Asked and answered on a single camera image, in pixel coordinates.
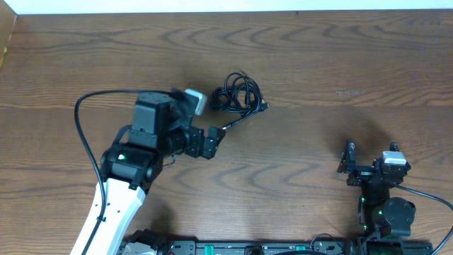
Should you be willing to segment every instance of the wire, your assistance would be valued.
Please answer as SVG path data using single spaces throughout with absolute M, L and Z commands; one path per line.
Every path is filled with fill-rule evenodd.
M 93 93 L 88 93 L 86 95 L 83 95 L 81 98 L 79 98 L 76 102 L 76 105 L 74 107 L 74 122 L 76 123 L 76 128 L 77 131 L 79 132 L 80 140 L 82 141 L 82 144 L 85 147 L 86 153 L 88 154 L 88 157 L 91 160 L 91 163 L 93 164 L 94 171 L 96 173 L 96 177 L 98 178 L 99 182 L 99 188 L 101 190 L 101 198 L 102 198 L 102 205 L 101 205 L 101 211 L 99 212 L 99 216 L 97 218 L 96 224 L 94 225 L 93 231 L 91 232 L 90 237 L 88 238 L 88 241 L 85 244 L 85 248 L 82 251 L 82 255 L 86 254 L 88 251 L 91 242 L 93 241 L 94 236 L 96 235 L 96 232 L 98 231 L 99 225 L 101 224 L 102 221 L 104 221 L 104 213 L 105 213 L 105 202 L 107 200 L 107 195 L 105 194 L 105 189 L 104 185 L 101 179 L 101 173 L 99 171 L 98 163 L 96 163 L 96 159 L 94 158 L 93 152 L 91 151 L 88 142 L 86 141 L 84 131 L 82 131 L 82 127 L 80 126 L 80 120 L 79 120 L 79 108 L 80 104 L 82 101 L 90 96 L 97 96 L 97 95 L 103 95 L 103 94 L 112 94 L 112 93 L 128 93 L 128 94 L 136 94 L 136 93 L 141 93 L 141 92 L 159 92 L 159 93 L 165 93 L 167 94 L 168 92 L 164 91 L 143 91 L 143 90 L 132 90 L 132 89 L 125 89 L 125 90 L 109 90 L 109 91 L 97 91 Z
M 437 196 L 430 195 L 430 194 L 427 194 L 427 193 L 424 193 L 424 192 L 421 192 L 421 191 L 417 191 L 417 190 L 414 190 L 412 188 L 406 188 L 404 186 L 400 186 L 397 183 L 394 183 L 394 182 L 392 182 L 390 180 L 385 180 L 385 181 L 386 181 L 387 184 L 389 184 L 390 186 L 393 186 L 395 188 L 400 188 L 403 191 L 408 191 L 408 192 L 411 192 L 411 193 L 414 193 L 414 194 L 417 194 L 417 195 L 420 195 L 420 196 L 423 196 L 423 197 L 426 197 L 426 198 L 430 198 L 430 199 L 436 200 L 437 202 L 441 202 L 444 205 L 448 206 L 453 211 L 453 205 L 451 203 L 449 203 L 449 202 L 447 202 L 447 201 L 445 201 L 445 200 L 443 200 L 441 198 L 438 198 Z M 440 244 L 437 245 L 436 249 L 434 249 L 434 251 L 432 251 L 431 255 L 436 254 L 448 242 L 448 240 L 450 239 L 452 234 L 453 234 L 453 227 L 450 229 L 450 231 L 448 231 L 448 234 L 440 242 Z
M 112 142 L 112 146 L 119 144 L 122 137 L 125 135 L 125 133 L 130 131 L 131 129 L 132 129 L 132 125 L 126 125 L 126 126 L 120 128 L 120 130 L 118 130 L 118 133 L 116 134 L 115 139 Z
M 166 166 L 171 166 L 172 164 L 175 164 L 176 163 L 176 154 L 173 154 L 171 155 L 171 158 L 173 159 L 170 163 L 167 163 L 167 164 L 164 164 L 162 167 L 166 167 Z
M 228 80 L 230 80 L 233 76 L 237 77 L 233 80 L 231 86 L 228 87 Z M 242 80 L 243 83 L 236 85 L 239 80 Z M 244 107 L 238 101 L 238 95 L 241 91 L 246 92 Z M 234 72 L 227 76 L 224 82 L 224 87 L 217 88 L 214 92 L 212 92 L 210 105 L 211 108 L 216 111 L 239 113 L 241 115 L 241 118 L 238 120 L 225 125 L 222 128 L 224 130 L 231 128 L 248 117 L 269 108 L 269 103 L 266 103 L 263 100 L 258 84 L 252 80 L 252 78 L 238 72 Z
M 331 234 L 320 233 L 320 234 L 318 234 L 317 236 L 315 236 L 315 237 L 313 238 L 313 240 L 310 242 L 310 248 L 311 248 L 311 249 L 314 249 L 314 247 L 313 247 L 314 241 L 315 241 L 318 237 L 321 237 L 321 236 L 328 236 L 328 237 L 331 237 L 331 238 L 333 239 L 333 241 L 334 241 L 335 243 L 337 243 L 337 245 L 338 245 L 341 249 L 344 249 L 344 248 L 345 248 L 345 246 L 342 245 L 339 241 L 337 241 L 337 239 L 335 239 L 335 237 L 333 237 Z

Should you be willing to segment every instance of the cable connector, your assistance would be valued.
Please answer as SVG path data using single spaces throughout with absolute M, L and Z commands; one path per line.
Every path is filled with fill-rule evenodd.
M 267 109 L 270 108 L 270 104 L 266 103 L 264 99 L 261 99 L 261 108 L 260 111 L 266 111 Z

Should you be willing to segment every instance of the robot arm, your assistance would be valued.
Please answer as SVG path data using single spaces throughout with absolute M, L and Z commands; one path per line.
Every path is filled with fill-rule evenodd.
M 338 173 L 349 174 L 346 183 L 362 189 L 359 198 L 359 224 L 365 229 L 365 236 L 360 237 L 350 247 L 357 253 L 366 254 L 379 244 L 380 249 L 387 249 L 390 244 L 399 244 L 392 251 L 403 254 L 403 238 L 411 235 L 411 225 L 415 219 L 415 205 L 402 198 L 390 197 L 388 181 L 400 184 L 403 177 L 411 170 L 403 153 L 395 142 L 380 158 L 374 159 L 371 166 L 359 166 L 355 159 L 355 144 L 347 141 L 346 148 L 338 167 Z
M 105 220 L 99 225 L 87 254 L 116 254 L 127 226 L 146 196 L 141 188 L 132 190 L 126 181 L 109 178 L 104 184 L 108 203 Z M 82 254 L 101 210 L 101 190 L 96 186 L 93 204 L 71 255 Z
M 103 204 L 98 183 L 90 213 L 71 254 L 83 254 L 87 243 L 86 254 L 117 253 L 127 226 L 161 173 L 166 157 L 185 153 L 211 159 L 215 155 L 225 130 L 210 127 L 205 137 L 203 129 L 192 126 L 193 116 L 201 115 L 205 103 L 206 97 L 193 90 L 139 94 L 133 124 L 119 131 L 101 159 L 100 174 L 106 194 L 103 219 L 99 219 Z M 126 131 L 130 135 L 122 143 Z

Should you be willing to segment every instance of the wood grain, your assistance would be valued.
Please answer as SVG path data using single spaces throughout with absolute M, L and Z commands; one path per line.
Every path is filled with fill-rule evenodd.
M 23 16 L 0 72 L 0 254 L 68 254 L 96 177 L 72 119 L 101 89 L 209 94 L 244 70 L 271 109 L 229 132 L 212 160 L 179 157 L 127 233 L 199 239 L 351 237 L 358 188 L 336 173 L 347 138 L 360 163 L 396 140 L 406 186 L 453 200 L 453 11 L 326 11 Z M 134 96 L 84 102 L 98 158 L 132 120 Z M 195 124 L 237 116 L 206 110 Z M 453 223 L 415 203 L 412 239 L 436 245 Z M 442 254 L 453 252 L 448 244 Z

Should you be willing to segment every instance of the white wall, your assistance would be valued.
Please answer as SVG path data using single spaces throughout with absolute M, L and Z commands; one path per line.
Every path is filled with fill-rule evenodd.
M 453 0 L 5 0 L 17 14 L 453 9 Z

